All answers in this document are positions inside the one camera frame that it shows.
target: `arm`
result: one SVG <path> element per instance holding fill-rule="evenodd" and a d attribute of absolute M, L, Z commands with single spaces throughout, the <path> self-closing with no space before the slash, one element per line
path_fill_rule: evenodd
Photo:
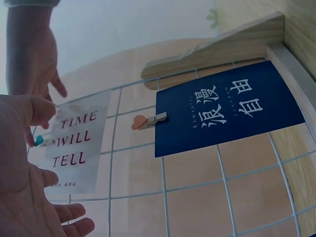
<path fill-rule="evenodd" d="M 52 7 L 59 0 L 6 0 L 7 20 L 6 82 L 10 95 L 37 95 L 52 101 L 48 84 L 63 97 L 67 91 L 57 72 L 57 47 L 49 27 Z M 31 130 L 25 138 L 34 145 Z"/>

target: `metal grid panel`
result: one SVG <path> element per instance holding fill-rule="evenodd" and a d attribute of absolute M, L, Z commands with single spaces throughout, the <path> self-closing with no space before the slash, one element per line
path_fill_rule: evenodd
<path fill-rule="evenodd" d="M 120 152 L 120 151 L 126 151 L 126 150 L 132 150 L 132 149 L 145 147 L 145 146 L 150 146 L 150 145 L 154 144 L 153 142 L 151 142 L 151 143 L 145 143 L 145 144 L 142 144 L 142 145 L 137 145 L 137 146 L 126 147 L 126 148 L 114 150 L 114 138 L 115 138 L 116 124 L 117 124 L 118 116 L 130 114 L 130 113 L 134 113 L 134 112 L 140 112 L 142 110 L 146 110 L 146 109 L 150 109 L 150 108 L 154 108 L 155 107 L 155 106 L 149 106 L 149 107 L 145 107 L 145 108 L 141 108 L 141 109 L 137 109 L 137 110 L 132 110 L 132 111 L 120 114 L 119 113 L 119 106 L 120 106 L 120 99 L 121 99 L 121 95 L 122 95 L 122 89 L 124 87 L 127 87 L 127 86 L 131 86 L 131 85 L 135 85 L 135 84 L 139 84 L 139 83 L 144 83 L 145 81 L 153 81 L 153 80 L 157 80 L 158 81 L 158 90 L 160 90 L 159 78 L 153 78 L 153 79 L 150 79 L 150 80 L 139 80 L 139 81 L 128 83 L 128 84 L 125 84 L 125 85 L 122 85 L 122 86 L 118 86 L 118 87 L 115 87 L 115 88 L 112 88 L 112 89 L 108 89 L 108 90 L 117 90 L 117 89 L 119 89 L 119 99 L 118 99 L 116 115 L 107 117 L 107 119 L 108 118 L 115 118 L 115 125 L 114 125 L 113 135 L 112 135 L 111 150 L 110 151 L 106 151 L 106 152 L 101 152 L 101 155 L 104 155 L 104 154 L 110 154 L 111 155 L 108 197 L 105 197 L 105 198 L 76 199 L 76 202 L 78 202 L 78 201 L 84 202 L 84 201 L 108 200 L 108 202 L 109 202 L 109 205 L 108 205 L 108 237 L 111 237 L 111 200 L 122 199 L 122 198 L 144 197 L 144 196 L 151 196 L 151 195 L 156 195 L 156 194 L 163 194 L 165 223 L 166 223 L 166 237 L 172 237 L 172 235 L 170 234 L 170 228 L 169 228 L 167 193 L 168 192 L 173 192 L 173 191 L 179 191 L 179 190 L 186 190 L 186 189 L 196 188 L 196 187 L 208 186 L 208 185 L 212 185 L 212 184 L 220 183 L 220 182 L 223 182 L 224 185 L 225 185 L 225 191 L 226 191 L 226 194 L 227 194 L 227 200 L 228 200 L 228 205 L 229 205 L 229 210 L 230 210 L 230 215 L 231 215 L 231 220 L 232 220 L 233 233 L 232 233 L 232 235 L 230 237 L 238 237 L 238 236 L 242 236 L 242 235 L 245 235 L 245 234 L 256 232 L 256 231 L 259 231 L 259 230 L 262 230 L 262 229 L 266 229 L 266 228 L 269 228 L 271 226 L 277 225 L 279 223 L 285 222 L 285 221 L 287 221 L 287 220 L 289 220 L 291 218 L 294 218 L 295 226 L 296 226 L 296 230 L 297 230 L 297 236 L 300 237 L 301 233 L 300 233 L 300 226 L 299 226 L 299 221 L 298 221 L 298 215 L 306 213 L 306 212 L 310 211 L 311 209 L 316 208 L 316 204 L 313 205 L 313 206 L 308 207 L 307 209 L 305 209 L 303 211 L 296 212 L 294 201 L 293 201 L 293 197 L 292 197 L 291 192 L 290 192 L 289 183 L 288 183 L 288 180 L 286 178 L 286 174 L 285 174 L 283 165 L 286 164 L 286 163 L 289 163 L 289 162 L 292 162 L 292 161 L 304 158 L 306 156 L 309 156 L 309 155 L 312 155 L 312 154 L 316 154 L 316 150 L 310 151 L 310 152 L 305 153 L 305 154 L 300 155 L 300 156 L 296 156 L 296 157 L 290 158 L 290 159 L 288 159 L 286 161 L 281 161 L 281 159 L 279 157 L 279 154 L 278 154 L 278 151 L 277 151 L 277 148 L 276 148 L 276 146 L 274 144 L 274 141 L 273 141 L 273 139 L 272 139 L 270 134 L 269 134 L 269 138 L 270 138 L 271 144 L 273 146 L 273 149 L 275 151 L 276 158 L 277 158 L 277 161 L 278 161 L 278 163 L 276 163 L 276 164 L 273 164 L 273 165 L 270 165 L 270 166 L 266 166 L 264 168 L 256 169 L 256 170 L 244 173 L 244 174 L 239 174 L 239 175 L 235 175 L 235 176 L 232 176 L 232 177 L 226 177 L 226 175 L 225 175 L 225 167 L 223 165 L 223 161 L 222 161 L 222 158 L 221 158 L 220 149 L 219 149 L 219 146 L 217 145 L 218 158 L 219 158 L 219 162 L 220 162 L 220 166 L 221 166 L 221 170 L 222 170 L 222 175 L 223 175 L 222 179 L 213 180 L 213 181 L 205 182 L 205 183 L 199 183 L 199 184 L 195 184 L 195 185 L 179 187 L 179 188 L 167 189 L 166 188 L 166 180 L 165 180 L 164 157 L 161 157 L 161 158 L 159 158 L 159 159 L 161 159 L 161 172 L 162 172 L 162 174 L 161 174 L 161 176 L 162 176 L 162 190 L 161 191 L 152 192 L 152 193 L 145 193 L 145 194 L 127 195 L 127 196 L 117 196 L 117 197 L 113 197 L 112 196 L 112 194 L 111 194 L 111 186 L 112 186 L 113 153 Z M 79 100 L 79 99 L 82 99 L 82 98 L 87 98 L 87 97 L 93 96 L 95 94 L 104 92 L 104 91 L 100 91 L 100 92 L 97 92 L 97 93 L 94 93 L 94 94 L 91 94 L 91 95 L 88 95 L 88 96 L 85 96 L 85 97 L 81 97 L 81 98 L 78 98 L 76 100 Z M 307 126 L 308 126 L 308 128 L 310 130 L 310 133 L 312 134 L 312 137 L 313 137 L 314 141 L 316 142 L 316 140 L 315 140 L 316 136 L 313 133 L 313 131 L 310 129 L 310 126 L 308 125 L 308 123 L 307 123 Z M 254 228 L 254 229 L 238 233 L 237 232 L 237 228 L 236 228 L 236 224 L 235 224 L 233 204 L 232 204 L 232 201 L 231 201 L 231 198 L 230 198 L 230 194 L 229 194 L 229 185 L 228 185 L 227 181 L 228 180 L 233 180 L 233 179 L 238 179 L 238 178 L 241 178 L 241 177 L 244 177 L 244 176 L 248 176 L 248 175 L 251 175 L 251 174 L 255 174 L 255 173 L 259 173 L 259 172 L 262 172 L 262 171 L 270 170 L 270 169 L 273 169 L 275 167 L 279 167 L 280 170 L 281 170 L 281 173 L 282 173 L 282 176 L 284 178 L 285 185 L 286 185 L 286 189 L 287 189 L 287 192 L 288 192 L 288 196 L 289 196 L 289 199 L 290 199 L 290 203 L 291 203 L 291 207 L 292 207 L 292 210 L 293 210 L 293 214 L 288 216 L 288 217 L 285 217 L 283 219 L 280 219 L 278 221 L 269 223 L 267 225 L 262 225 L 260 227 Z M 54 199 L 54 200 L 50 200 L 50 201 L 51 202 L 58 202 L 58 201 L 65 201 L 65 200 Z M 72 197 L 71 197 L 71 195 L 69 195 L 68 203 L 70 204 L 71 202 L 72 202 Z"/>

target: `white wall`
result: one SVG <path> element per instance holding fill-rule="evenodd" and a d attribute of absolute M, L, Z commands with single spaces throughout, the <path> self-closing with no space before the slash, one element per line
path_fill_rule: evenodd
<path fill-rule="evenodd" d="M 60 75 L 129 48 L 217 34 L 206 20 L 215 0 L 61 0 L 51 27 Z M 0 93 L 6 93 L 5 25 L 0 6 Z"/>

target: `navy blue card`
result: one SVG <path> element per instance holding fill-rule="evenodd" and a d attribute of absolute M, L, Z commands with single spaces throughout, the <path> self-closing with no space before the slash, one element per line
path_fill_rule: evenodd
<path fill-rule="evenodd" d="M 155 157 L 304 123 L 270 61 L 193 80 L 157 93 Z"/>

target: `human hand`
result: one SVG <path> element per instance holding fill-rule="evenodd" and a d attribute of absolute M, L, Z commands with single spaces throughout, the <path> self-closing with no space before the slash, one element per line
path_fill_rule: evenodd
<path fill-rule="evenodd" d="M 57 47 L 49 28 L 49 7 L 13 7 L 7 23 L 7 86 L 10 95 L 37 95 L 52 101 L 48 84 L 51 83 L 63 97 L 67 91 L 57 72 Z M 44 129 L 47 122 L 41 124 Z M 29 127 L 25 140 L 34 145 Z"/>
<path fill-rule="evenodd" d="M 80 204 L 52 205 L 44 187 L 58 182 L 57 175 L 27 160 L 23 130 L 47 122 L 55 106 L 37 96 L 0 96 L 0 236 L 82 237 L 94 229 Z"/>

